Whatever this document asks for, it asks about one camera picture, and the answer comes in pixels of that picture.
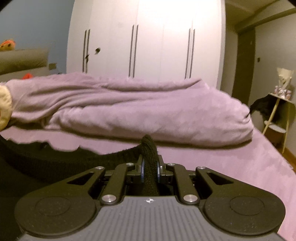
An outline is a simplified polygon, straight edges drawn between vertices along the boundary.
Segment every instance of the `round pad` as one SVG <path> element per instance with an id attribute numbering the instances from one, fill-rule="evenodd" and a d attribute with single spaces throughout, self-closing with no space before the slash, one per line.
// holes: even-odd
<path id="1" fill-rule="evenodd" d="M 95 202 L 87 195 L 68 194 L 50 197 L 28 194 L 15 207 L 17 223 L 23 231 L 39 237 L 58 237 L 81 229 L 94 217 Z"/>
<path id="2" fill-rule="evenodd" d="M 263 202 L 256 197 L 240 196 L 230 201 L 230 208 L 241 215 L 256 215 L 264 209 Z"/>
<path id="3" fill-rule="evenodd" d="M 36 210 L 44 216 L 58 216 L 69 210 L 71 202 L 64 197 L 46 197 L 36 204 Z"/>
<path id="4" fill-rule="evenodd" d="M 285 207 L 277 196 L 252 186 L 254 190 L 244 192 L 231 186 L 223 185 L 205 202 L 204 213 L 215 226 L 240 236 L 277 231 L 285 217 Z"/>

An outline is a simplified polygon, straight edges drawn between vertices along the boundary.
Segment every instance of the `stuffed toy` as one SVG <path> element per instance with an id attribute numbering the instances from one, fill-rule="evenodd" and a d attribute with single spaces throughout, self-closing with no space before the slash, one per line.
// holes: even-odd
<path id="1" fill-rule="evenodd" d="M 31 78 L 33 78 L 33 77 L 34 77 L 34 76 L 33 76 L 32 74 L 27 73 L 27 74 L 24 75 L 24 77 L 22 78 L 22 80 L 28 80 L 28 79 L 31 79 Z"/>
<path id="2" fill-rule="evenodd" d="M 15 41 L 13 39 L 5 40 L 0 45 L 0 51 L 10 51 L 15 49 Z"/>

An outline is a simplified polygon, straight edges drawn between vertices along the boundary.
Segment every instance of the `pink bed sheet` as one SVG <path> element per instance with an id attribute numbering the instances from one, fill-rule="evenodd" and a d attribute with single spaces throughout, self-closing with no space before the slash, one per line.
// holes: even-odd
<path id="1" fill-rule="evenodd" d="M 18 143 L 47 141 L 57 150 L 71 151 L 80 146 L 99 154 L 120 151 L 138 144 L 58 131 L 25 130 L 14 126 L 0 134 Z M 278 234 L 288 241 L 296 241 L 296 175 L 258 130 L 254 130 L 251 142 L 235 148 L 200 149 L 161 144 L 158 145 L 158 153 L 162 155 L 165 163 L 182 164 L 191 170 L 197 166 L 206 166 L 277 195 L 286 207 L 286 216 Z"/>

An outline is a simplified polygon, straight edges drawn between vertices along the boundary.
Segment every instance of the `dark door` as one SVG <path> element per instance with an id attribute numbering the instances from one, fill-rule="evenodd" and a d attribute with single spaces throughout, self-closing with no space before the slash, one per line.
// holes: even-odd
<path id="1" fill-rule="evenodd" d="M 248 105 L 255 61 L 255 29 L 238 36 L 237 66 L 232 97 Z"/>

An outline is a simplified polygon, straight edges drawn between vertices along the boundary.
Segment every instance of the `gray ribbed surface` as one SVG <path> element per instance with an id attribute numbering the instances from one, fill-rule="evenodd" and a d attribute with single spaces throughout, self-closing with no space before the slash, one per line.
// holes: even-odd
<path id="1" fill-rule="evenodd" d="M 20 241 L 238 241 L 244 238 L 222 233 L 211 226 L 198 208 L 185 206 L 175 197 L 125 197 L 116 206 L 103 207 L 85 229 L 68 237 L 41 239 L 24 235 Z M 247 238 L 283 240 L 277 234 Z"/>

